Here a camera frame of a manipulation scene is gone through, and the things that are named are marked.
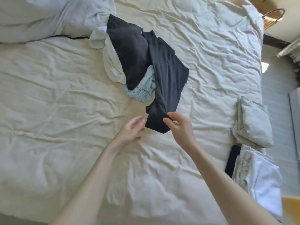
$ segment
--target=pillow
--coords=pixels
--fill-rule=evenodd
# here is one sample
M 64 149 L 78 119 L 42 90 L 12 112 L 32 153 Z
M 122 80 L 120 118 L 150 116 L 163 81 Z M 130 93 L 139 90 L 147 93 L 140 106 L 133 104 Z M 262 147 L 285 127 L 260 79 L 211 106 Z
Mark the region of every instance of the pillow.
M 18 6 L 22 3 L 26 7 L 21 12 Z M 116 14 L 113 0 L 16 0 L 14 4 L 1 0 L 0 5 L 1 43 L 25 43 L 55 35 L 89 37 L 94 29 L 107 24 L 110 14 Z

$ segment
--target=pile of clothes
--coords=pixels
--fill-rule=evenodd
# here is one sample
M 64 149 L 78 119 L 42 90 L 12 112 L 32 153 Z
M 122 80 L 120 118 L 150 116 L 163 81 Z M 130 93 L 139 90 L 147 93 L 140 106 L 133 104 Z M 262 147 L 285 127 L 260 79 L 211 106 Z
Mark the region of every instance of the pile of clothes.
M 247 145 L 234 145 L 225 172 L 276 219 L 282 219 L 282 176 L 272 157 Z
M 112 14 L 107 26 L 92 32 L 89 46 L 103 53 L 107 75 L 113 82 L 124 84 L 126 95 L 146 102 L 155 92 L 154 101 L 146 107 L 149 116 L 145 127 L 169 131 L 163 118 L 176 110 L 189 75 L 174 50 L 154 31 L 144 32 Z
M 254 149 L 273 145 L 272 127 L 267 107 L 242 96 L 237 102 L 238 119 L 231 131 L 238 144 Z

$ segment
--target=person's left hand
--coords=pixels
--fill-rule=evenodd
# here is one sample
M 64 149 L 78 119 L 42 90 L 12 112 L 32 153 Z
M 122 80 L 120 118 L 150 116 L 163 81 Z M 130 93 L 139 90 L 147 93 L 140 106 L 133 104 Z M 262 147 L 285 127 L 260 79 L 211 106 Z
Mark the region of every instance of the person's left hand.
M 137 136 L 137 134 L 145 130 L 144 124 L 145 120 L 143 116 L 131 119 L 120 129 L 110 144 L 122 150 L 130 143 L 140 140 L 141 137 Z

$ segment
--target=forearm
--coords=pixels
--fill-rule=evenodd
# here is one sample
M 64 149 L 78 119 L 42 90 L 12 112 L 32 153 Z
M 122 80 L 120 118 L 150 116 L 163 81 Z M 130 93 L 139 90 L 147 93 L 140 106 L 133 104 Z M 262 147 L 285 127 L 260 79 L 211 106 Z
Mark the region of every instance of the forearm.
M 230 225 L 280 224 L 195 145 L 187 150 Z
M 107 182 L 115 157 L 115 151 L 108 144 L 79 186 L 75 195 L 63 207 L 51 225 L 94 224 L 106 191 Z

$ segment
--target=wall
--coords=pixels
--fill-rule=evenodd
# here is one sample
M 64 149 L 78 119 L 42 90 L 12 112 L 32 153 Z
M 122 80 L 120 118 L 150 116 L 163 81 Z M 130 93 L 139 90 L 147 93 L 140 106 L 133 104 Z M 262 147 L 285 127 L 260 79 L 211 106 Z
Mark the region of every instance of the wall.
M 300 0 L 274 0 L 286 13 L 281 21 L 265 31 L 265 34 L 287 42 L 300 37 Z

